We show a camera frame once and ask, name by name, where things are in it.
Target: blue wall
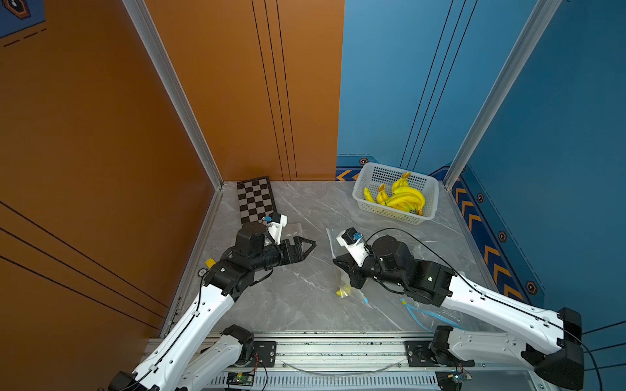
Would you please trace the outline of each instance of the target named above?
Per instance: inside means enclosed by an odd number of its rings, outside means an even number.
[[[469,165],[545,286],[583,330],[626,320],[626,3],[561,3]],[[626,325],[585,336],[626,342]],[[626,347],[594,353],[626,362]],[[586,367],[592,367],[587,359]],[[602,370],[620,390],[626,367]],[[587,372],[585,390],[596,390]]]
[[[422,173],[448,164],[535,3],[346,0],[337,153],[371,155],[382,164]]]

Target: black line stripe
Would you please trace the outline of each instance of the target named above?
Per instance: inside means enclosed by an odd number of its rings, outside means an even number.
[[[433,124],[433,119],[435,114],[437,114],[437,109],[439,108],[439,102],[441,102],[441,97],[443,96],[443,91],[446,91],[446,86],[448,85],[448,79],[450,78],[450,74],[452,73],[452,68],[454,67],[454,62],[456,61],[456,57],[459,55],[459,50],[461,50],[461,45],[463,44],[463,39],[465,38],[465,33],[467,33],[468,27],[470,26],[471,17],[474,16],[474,10],[476,9],[476,5],[478,4],[478,0],[474,3],[474,8],[471,10],[471,14],[469,15],[468,23],[465,26],[465,31],[463,31],[463,36],[461,37],[461,42],[459,43],[459,47],[456,48],[456,54],[454,55],[454,59],[452,60],[452,65],[450,66],[450,70],[448,71],[448,76],[446,77],[446,82],[443,84],[443,88],[441,89],[441,94],[439,95],[439,100],[437,101],[437,106],[435,106],[433,111],[433,116],[431,117],[431,121],[428,124],[428,128],[426,128],[426,134],[424,135],[424,139],[422,140],[422,146],[419,147],[418,157],[415,159],[415,163],[413,164],[413,169],[415,170],[415,166],[418,163],[419,156],[422,153],[422,148],[424,148],[424,144],[426,142],[426,138],[428,137],[428,132],[430,131],[430,127]]]
[[[151,298],[152,300],[156,301],[157,303],[159,303],[160,305],[164,306],[165,308],[169,308],[167,305],[163,304],[162,302],[158,301],[156,298],[150,296],[149,294],[147,294],[146,292],[144,292],[143,290],[139,289],[138,287],[134,286],[133,284],[131,284],[130,282],[126,281],[124,278],[120,277],[119,275],[117,275],[116,273],[114,273],[113,271],[111,271],[110,269],[108,269],[107,267],[105,267],[104,265],[94,261],[93,258],[87,256],[85,253],[79,251],[76,247],[70,245],[68,242],[64,241],[63,239],[61,239],[60,237],[56,236],[55,234],[51,233],[50,231],[48,231],[47,229],[43,228],[41,225],[35,223],[33,220],[29,219],[28,217],[24,216],[23,214],[21,214],[20,212],[16,211],[15,209],[11,208],[9,205],[5,204],[4,202],[0,201],[0,205],[6,207],[7,209],[11,210],[13,213],[15,213],[17,216],[20,216],[21,218],[23,218],[24,220],[28,221],[30,224],[36,226],[37,228],[39,228],[40,230],[44,231],[45,233],[47,233],[48,235],[52,236],[53,238],[57,239],[58,241],[60,241],[61,243],[63,243],[64,245],[66,245],[67,247],[70,247],[72,250],[74,250],[75,252],[79,253],[80,255],[84,256],[85,258],[89,259],[90,261],[92,261],[93,263],[95,263],[96,265],[98,265],[99,267],[101,267],[102,269],[108,271],[109,273],[111,273],[112,275],[114,275],[115,277],[119,278],[120,280],[124,281],[125,283],[129,284],[131,287],[137,289],[139,292],[142,292],[144,295],[146,295],[147,297]]]
[[[37,23],[32,24],[32,25],[30,25],[30,26],[28,26],[28,27],[25,27],[25,28],[23,28],[23,29],[19,29],[19,30],[11,31],[9,34],[5,34],[5,35],[1,36],[0,38],[8,37],[8,36],[9,36],[9,35],[11,35],[11,34],[19,33],[20,31],[24,31],[24,30],[29,29],[29,28],[31,28],[31,27],[35,27],[35,26],[37,26],[38,24],[44,23],[45,21],[46,21],[46,20],[44,19],[44,20],[42,20],[41,22],[37,22]]]
[[[26,240],[24,240],[24,239],[22,239],[22,238],[18,237],[17,235],[14,235],[14,234],[12,234],[11,232],[8,232],[8,231],[7,231],[7,230],[5,230],[4,228],[0,227],[0,231],[2,231],[2,232],[4,232],[4,233],[6,233],[7,235],[10,235],[10,236],[12,236],[13,238],[15,238],[15,239],[17,239],[17,240],[21,241],[21,242],[22,242],[22,243],[24,243],[25,245],[30,246],[31,248],[34,248],[35,250],[37,250],[37,251],[39,251],[40,253],[42,253],[42,254],[44,254],[44,255],[48,256],[49,258],[54,259],[54,260],[55,260],[55,261],[57,261],[58,263],[60,263],[60,264],[62,264],[62,265],[64,265],[64,266],[67,266],[68,268],[70,268],[70,269],[74,270],[76,273],[79,273],[80,275],[82,275],[82,276],[85,276],[85,277],[89,278],[91,281],[93,281],[93,282],[95,282],[95,283],[97,283],[97,284],[99,284],[99,285],[101,285],[101,286],[105,287],[106,289],[109,289],[111,292],[117,293],[119,296],[122,296],[123,298],[125,298],[125,299],[127,299],[127,300],[129,300],[129,301],[131,301],[131,302],[133,302],[133,303],[135,303],[135,304],[137,304],[139,307],[142,307],[142,308],[144,308],[145,310],[148,310],[148,311],[152,312],[152,313],[153,313],[153,314],[155,314],[156,316],[158,316],[158,317],[160,317],[160,318],[165,319],[164,317],[162,317],[162,316],[161,316],[161,315],[159,315],[158,313],[154,312],[153,310],[149,309],[148,307],[144,307],[143,305],[141,305],[141,304],[137,303],[136,301],[134,301],[134,300],[133,300],[133,299],[131,299],[130,297],[124,296],[123,294],[121,294],[120,292],[116,291],[115,289],[110,288],[109,286],[107,286],[107,285],[105,285],[105,284],[101,283],[100,281],[96,280],[95,278],[93,278],[93,277],[91,277],[91,276],[89,276],[89,275],[87,275],[87,274],[85,274],[85,273],[81,272],[80,270],[78,270],[78,269],[76,269],[76,268],[74,268],[74,267],[72,267],[72,266],[68,265],[67,263],[65,263],[65,262],[61,261],[60,259],[55,258],[54,256],[50,255],[49,253],[46,253],[45,251],[43,251],[42,249],[40,249],[40,248],[38,248],[38,247],[36,247],[36,246],[34,246],[34,245],[32,245],[32,244],[28,243]]]
[[[424,99],[424,93],[426,92],[426,86],[428,85],[428,80],[430,79],[431,71],[434,66],[434,59],[437,58],[437,52],[439,51],[439,45],[441,44],[441,38],[443,38],[443,32],[446,30],[446,25],[448,24],[448,18],[450,17],[450,11],[452,10],[452,4],[454,0],[450,2],[450,8],[448,8],[448,14],[446,15],[446,21],[443,23],[443,28],[441,29],[441,35],[439,36],[439,42],[437,42],[437,48],[434,51],[433,62],[431,62],[431,67],[428,70],[428,76],[426,77],[426,82],[424,83],[424,89],[422,90],[422,96],[419,99],[418,109],[415,111],[415,118],[413,118],[413,125],[411,125],[411,131],[409,132],[409,137],[406,139],[406,145],[404,146],[404,152],[402,153],[402,159],[400,160],[400,168],[402,168],[402,162],[404,161],[404,155],[406,154],[406,149],[409,147],[409,142],[411,141],[411,135],[413,134],[413,127],[415,126],[415,121],[418,118],[419,108],[422,105],[422,99]],[[409,169],[410,160],[406,163],[406,169]]]
[[[287,136],[285,135],[285,123],[282,120],[282,105],[280,104],[280,91],[278,90],[278,76],[276,76],[276,62],[274,61],[274,45],[272,45],[272,32],[270,31],[270,18],[267,15],[267,2],[265,4],[265,20],[267,20],[267,34],[270,36],[270,50],[272,52],[272,66],[274,67],[274,81],[276,82],[276,95],[278,96],[278,109],[280,112],[280,124],[282,125],[282,141],[285,143],[285,156],[287,157],[287,172],[289,172],[289,180],[291,180],[291,166],[289,165],[289,152],[287,152]]]
[[[276,134],[276,124],[274,123],[274,111],[272,111],[272,100],[270,99],[270,87],[267,84],[267,73],[265,73],[265,62],[263,61],[263,49],[261,49],[261,35],[259,35],[259,24],[257,23],[257,13],[254,11],[254,0],[250,0],[252,4],[252,15],[254,16],[254,25],[257,27],[257,38],[259,39],[259,53],[261,53],[261,64],[263,64],[263,75],[265,76],[265,88],[267,89],[267,100],[270,103],[270,114],[272,115],[272,126],[274,127],[274,139],[276,140],[276,152],[278,153],[278,162],[280,164],[280,174],[282,180],[285,180],[285,173],[282,171],[282,161],[280,159],[280,148],[278,147],[278,135]]]
[[[31,272],[32,274],[38,275],[38,276],[39,276],[39,277],[41,277],[41,278],[45,278],[46,280],[48,280],[48,281],[50,281],[50,282],[53,282],[53,283],[55,283],[55,284],[57,284],[57,285],[60,285],[60,286],[62,286],[62,287],[63,287],[63,288],[65,288],[65,289],[71,290],[71,291],[72,291],[72,292],[74,292],[74,293],[78,293],[78,294],[79,294],[79,295],[81,295],[82,297],[86,297],[86,298],[88,298],[89,300],[92,300],[92,301],[94,301],[94,302],[96,302],[96,303],[102,304],[102,305],[104,305],[106,308],[110,308],[110,309],[112,309],[112,310],[113,310],[113,311],[115,311],[115,312],[118,312],[118,313],[120,313],[120,314],[122,314],[122,315],[126,315],[127,317],[129,317],[129,318],[131,318],[131,319],[136,320],[137,322],[141,322],[141,323],[143,323],[143,324],[144,324],[144,325],[146,325],[146,326],[150,326],[151,328],[154,328],[155,330],[159,330],[158,328],[154,327],[153,325],[151,325],[151,324],[149,324],[149,323],[144,322],[143,320],[137,319],[137,318],[135,318],[135,317],[134,317],[134,316],[132,316],[132,315],[129,315],[129,314],[127,314],[127,313],[123,312],[123,311],[118,310],[117,308],[113,308],[113,307],[111,307],[111,306],[110,306],[110,305],[108,305],[108,304],[104,304],[103,302],[101,302],[101,301],[99,301],[99,300],[96,300],[96,299],[94,299],[93,297],[87,296],[87,295],[85,295],[84,293],[81,293],[81,292],[79,292],[79,291],[77,291],[77,290],[75,290],[75,289],[72,289],[72,288],[68,287],[67,285],[64,285],[64,284],[62,284],[62,283],[60,283],[60,282],[58,282],[58,281],[55,281],[55,280],[53,280],[53,279],[52,279],[52,278],[50,278],[50,277],[46,277],[46,276],[44,276],[44,275],[43,275],[43,274],[41,274],[41,273],[37,273],[36,271],[34,271],[34,270],[32,270],[32,269],[29,269],[29,268],[27,268],[26,266],[22,266],[22,265],[20,265],[19,263],[12,261],[12,260],[10,260],[9,258],[7,258],[7,257],[5,257],[5,256],[0,255],[0,258],[2,258],[3,260],[5,260],[5,261],[7,261],[7,262],[9,262],[9,263],[12,263],[13,265],[16,265],[17,267],[21,267],[22,269],[27,270],[27,271]]]
[[[454,25],[454,30],[452,31],[452,36],[450,37],[450,42],[448,43],[448,48],[446,49],[446,55],[443,56],[443,61],[441,62],[441,68],[439,68],[439,74],[437,75],[437,80],[434,82],[433,93],[431,94],[431,97],[428,100],[428,105],[426,107],[426,111],[424,112],[424,118],[422,118],[422,123],[421,125],[419,125],[418,136],[415,138],[415,144],[413,144],[413,149],[411,150],[411,156],[409,156],[409,161],[407,162],[407,165],[406,165],[407,170],[409,169],[409,165],[411,164],[411,158],[413,157],[413,153],[415,152],[415,147],[418,145],[419,135],[422,133],[422,127],[424,126],[424,122],[426,121],[426,115],[428,115],[428,109],[430,109],[430,104],[433,101],[434,93],[437,90],[437,84],[439,84],[439,78],[441,77],[441,72],[443,71],[443,67],[446,64],[446,58],[448,58],[448,53],[450,52],[450,46],[452,46],[452,41],[454,41],[456,28],[459,26],[461,15],[463,15],[463,10],[465,9],[465,3],[467,3],[467,0],[463,0],[463,6],[461,7],[461,12],[459,12],[459,17],[456,19],[456,24]]]
[[[605,349],[617,348],[618,346],[624,346],[624,345],[626,345],[626,342],[616,343],[615,345],[605,346],[605,347],[602,347],[602,348],[591,349],[591,350],[589,350],[589,352],[597,352],[598,350],[605,350]]]
[[[291,105],[289,104],[289,88],[287,87],[287,67],[285,67],[285,49],[282,46],[282,30],[280,28],[280,12],[278,10],[278,0],[276,0],[276,15],[278,15],[278,32],[280,34],[280,50],[282,51],[282,70],[285,72],[285,91],[287,92],[287,110],[289,112],[289,129],[291,131],[291,148],[294,151],[295,180],[298,180],[298,164],[296,163],[296,159],[295,159],[294,127],[291,123]]]
[[[589,330],[587,332],[584,332],[583,335],[585,334],[589,334],[589,333],[593,333],[596,331],[600,331],[600,330],[604,330],[605,328],[609,328],[609,327],[613,327],[613,326],[619,326],[621,324],[626,323],[626,320],[622,320],[621,322],[617,322],[617,323],[613,323],[612,325],[608,325],[608,326],[604,326],[604,327],[600,327],[600,328],[594,328],[593,330]]]
[[[6,45],[3,45],[3,48],[6,48],[7,46],[12,45],[12,44],[17,43],[17,42],[19,42],[19,39],[17,41],[9,42]]]
[[[604,367],[598,367],[598,369],[623,367],[624,365],[626,365],[626,362],[623,362],[623,363],[620,363],[620,364],[605,365]],[[585,369],[585,371],[588,371],[588,370],[595,370],[595,368]]]

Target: banana bunch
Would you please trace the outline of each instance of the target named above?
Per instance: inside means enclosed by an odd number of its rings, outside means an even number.
[[[385,191],[386,185],[384,183],[380,185],[376,202],[380,205],[390,206],[391,208],[404,212],[415,212],[423,216],[423,208],[426,205],[426,199],[419,190],[409,186],[409,176],[411,176],[411,173],[405,173],[400,179],[394,182],[391,187],[391,193],[393,194],[391,197],[388,196]],[[365,188],[363,193],[367,201],[374,202],[374,198],[368,188]]]

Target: plastic basket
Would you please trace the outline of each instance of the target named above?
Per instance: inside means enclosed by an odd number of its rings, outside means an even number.
[[[372,197],[376,199],[378,195],[378,187],[385,183],[386,193],[391,196],[391,187],[395,181],[407,173],[407,170],[395,168],[377,163],[366,163],[359,173],[359,177],[354,184],[352,197],[359,204],[359,208],[377,215],[395,218],[405,223],[418,225],[426,220],[432,220],[435,212],[437,212],[437,203],[439,201],[439,182],[432,176],[422,175],[411,172],[411,176],[407,179],[409,186],[422,192],[426,199],[426,205],[422,209],[424,215],[419,216],[415,213],[403,212],[391,208],[389,206],[379,205],[365,200],[363,189],[369,188]]]

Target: gray marble surface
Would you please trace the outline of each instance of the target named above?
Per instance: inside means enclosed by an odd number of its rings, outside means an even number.
[[[485,284],[479,269],[481,266],[476,263],[461,233],[455,216],[458,211],[445,197],[443,188],[435,218],[414,226],[360,210],[352,199],[353,186],[354,182],[339,181],[272,182],[277,211],[287,215],[290,224],[299,223],[302,236],[315,240],[317,248],[305,261],[278,267],[266,281],[248,288],[213,331],[220,332],[231,324],[252,332],[423,331],[401,302],[401,298],[406,297],[389,293],[373,281],[366,282],[361,291],[356,290],[347,297],[337,295],[338,289],[346,284],[347,275],[332,263],[329,231],[335,233],[352,226],[366,237],[386,227],[407,230],[457,270],[465,272],[467,277]],[[223,192],[196,271],[204,267],[205,260],[218,259],[226,248],[232,246],[241,227],[236,184],[226,183]],[[380,235],[385,234],[407,243],[417,259],[438,260],[404,233],[388,230]],[[193,275],[184,308],[191,304],[199,287],[200,279],[196,273]],[[468,330],[494,330],[469,315],[419,304],[410,299],[407,301],[415,307],[453,319]],[[419,312],[416,316],[431,330],[443,324]]]

